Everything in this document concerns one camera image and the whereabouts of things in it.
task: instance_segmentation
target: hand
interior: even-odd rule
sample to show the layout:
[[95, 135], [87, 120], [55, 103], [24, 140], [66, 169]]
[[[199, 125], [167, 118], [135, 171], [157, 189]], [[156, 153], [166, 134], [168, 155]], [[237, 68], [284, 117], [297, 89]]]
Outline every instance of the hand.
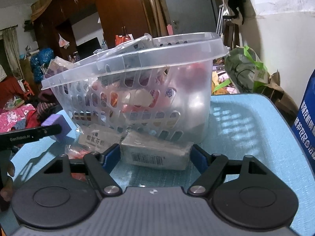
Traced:
[[[15, 167], [12, 162], [9, 162], [7, 172], [10, 176], [14, 176]], [[7, 202], [11, 201], [13, 195], [13, 180], [10, 176], [8, 176], [6, 185], [0, 191], [0, 195]]]

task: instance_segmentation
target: light blue table surface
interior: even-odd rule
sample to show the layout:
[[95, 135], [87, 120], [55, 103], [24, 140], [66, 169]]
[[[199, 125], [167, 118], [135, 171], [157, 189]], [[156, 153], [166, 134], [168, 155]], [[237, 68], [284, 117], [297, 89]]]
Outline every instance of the light blue table surface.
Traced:
[[[76, 129], [64, 111], [59, 113]], [[73, 130], [67, 141], [76, 137]], [[267, 98], [258, 94], [211, 97], [208, 136], [200, 146], [210, 154], [221, 153], [230, 159], [242, 159], [246, 154], [258, 158], [298, 196], [299, 209], [291, 227], [302, 236], [315, 233], [314, 175], [291, 129]], [[64, 153], [64, 149], [65, 143], [57, 143], [49, 137], [24, 145], [12, 159], [16, 168], [15, 186], [23, 184], [54, 157]], [[122, 162], [111, 173], [123, 189], [126, 186], [183, 186], [187, 189], [199, 175], [192, 164], [185, 171], [162, 171]], [[12, 210], [0, 214], [0, 224], [8, 235], [18, 228]]]

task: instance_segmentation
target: clear plastic basket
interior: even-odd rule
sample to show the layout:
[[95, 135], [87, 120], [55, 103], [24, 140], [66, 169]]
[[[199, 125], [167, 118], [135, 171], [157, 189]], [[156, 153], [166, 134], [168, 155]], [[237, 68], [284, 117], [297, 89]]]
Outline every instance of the clear plastic basket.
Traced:
[[51, 88], [79, 125], [200, 143], [208, 129], [213, 59], [228, 50], [215, 33], [166, 36], [153, 44], [54, 75], [42, 81], [43, 89]]

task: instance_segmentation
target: black pivot disc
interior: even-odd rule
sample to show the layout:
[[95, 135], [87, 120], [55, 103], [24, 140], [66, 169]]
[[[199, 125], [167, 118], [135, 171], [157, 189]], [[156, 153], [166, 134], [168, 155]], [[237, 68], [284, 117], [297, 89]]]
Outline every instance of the black pivot disc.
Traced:
[[87, 183], [57, 174], [31, 178], [14, 195], [12, 208], [20, 223], [39, 229], [60, 229], [88, 217], [98, 198]]
[[215, 190], [212, 205], [224, 220], [260, 231], [290, 225], [298, 200], [284, 183], [270, 188], [268, 182], [236, 179]]

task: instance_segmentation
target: plastic basket lid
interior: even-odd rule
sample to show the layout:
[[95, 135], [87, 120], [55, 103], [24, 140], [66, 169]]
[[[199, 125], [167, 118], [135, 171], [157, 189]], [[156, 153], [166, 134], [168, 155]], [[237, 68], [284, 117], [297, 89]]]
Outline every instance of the plastic basket lid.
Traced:
[[178, 66], [223, 57], [228, 49], [216, 33], [180, 34], [156, 38], [159, 47], [98, 59], [69, 69], [42, 81], [43, 90], [51, 87], [116, 73], [165, 66]]

